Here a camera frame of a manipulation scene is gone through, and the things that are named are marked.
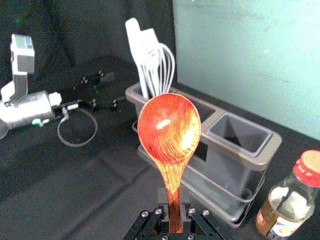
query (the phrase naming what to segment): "spoon handle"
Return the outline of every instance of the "spoon handle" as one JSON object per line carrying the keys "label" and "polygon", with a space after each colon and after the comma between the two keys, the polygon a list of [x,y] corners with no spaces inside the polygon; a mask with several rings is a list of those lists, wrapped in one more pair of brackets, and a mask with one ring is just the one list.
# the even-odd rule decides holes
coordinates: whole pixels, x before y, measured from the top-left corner
{"label": "spoon handle", "polygon": [[181,217],[180,217],[180,188],[174,193],[168,191],[169,205],[169,232],[171,234],[182,233]]}

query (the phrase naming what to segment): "spoon bowl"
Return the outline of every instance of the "spoon bowl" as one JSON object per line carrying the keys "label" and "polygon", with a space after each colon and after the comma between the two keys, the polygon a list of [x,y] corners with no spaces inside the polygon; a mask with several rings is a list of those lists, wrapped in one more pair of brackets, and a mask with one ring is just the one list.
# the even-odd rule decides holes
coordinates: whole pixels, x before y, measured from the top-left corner
{"label": "spoon bowl", "polygon": [[196,107],[186,97],[166,93],[149,100],[138,119],[138,136],[168,192],[169,231],[181,233],[180,182],[201,134]]}

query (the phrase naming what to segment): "glass bottle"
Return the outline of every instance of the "glass bottle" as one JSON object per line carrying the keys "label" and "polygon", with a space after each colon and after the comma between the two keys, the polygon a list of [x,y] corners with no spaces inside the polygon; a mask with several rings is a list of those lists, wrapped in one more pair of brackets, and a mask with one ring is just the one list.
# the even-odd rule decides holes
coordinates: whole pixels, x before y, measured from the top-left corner
{"label": "glass bottle", "polygon": [[256,227],[266,239],[285,240],[315,209],[320,187],[320,150],[305,151],[292,173],[270,190],[256,216]]}

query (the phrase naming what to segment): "gray utensil caddy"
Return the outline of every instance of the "gray utensil caddy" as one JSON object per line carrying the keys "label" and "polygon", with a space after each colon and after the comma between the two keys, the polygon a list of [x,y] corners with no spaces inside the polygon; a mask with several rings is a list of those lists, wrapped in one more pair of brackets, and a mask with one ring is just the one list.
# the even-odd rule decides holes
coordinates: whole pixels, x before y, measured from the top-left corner
{"label": "gray utensil caddy", "polygon": [[[234,228],[246,217],[265,180],[265,172],[282,138],[276,132],[211,103],[171,88],[190,99],[201,119],[200,143],[181,183],[208,209]],[[136,114],[147,100],[140,84],[125,91]],[[155,166],[140,145],[138,154]]]}

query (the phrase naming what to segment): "black table surface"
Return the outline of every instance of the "black table surface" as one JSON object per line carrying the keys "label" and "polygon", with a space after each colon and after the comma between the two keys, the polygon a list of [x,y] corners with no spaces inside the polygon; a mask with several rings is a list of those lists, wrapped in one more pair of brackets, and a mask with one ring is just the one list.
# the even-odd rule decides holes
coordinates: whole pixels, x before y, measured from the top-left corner
{"label": "black table surface", "polygon": [[[95,73],[101,64],[87,64],[81,71]],[[116,81],[101,92],[103,99],[124,96],[126,88],[137,82],[135,72],[115,71]],[[222,234],[235,240],[264,239],[256,230],[255,217],[270,188],[291,172],[302,152],[320,149],[320,142],[187,86],[176,83],[175,87],[282,136],[242,226],[234,229],[216,221]],[[160,173],[137,155],[140,143],[131,128],[137,119],[134,105],[123,101],[117,112],[103,110],[94,116],[99,125],[96,137],[81,148],[60,142],[58,122],[15,129],[1,140],[0,239],[121,240],[141,210],[157,207],[157,189],[164,184]],[[92,131],[90,120],[73,121],[71,132]],[[194,198],[191,204],[204,207]],[[313,216],[289,239],[318,239],[319,220],[317,199]]]}

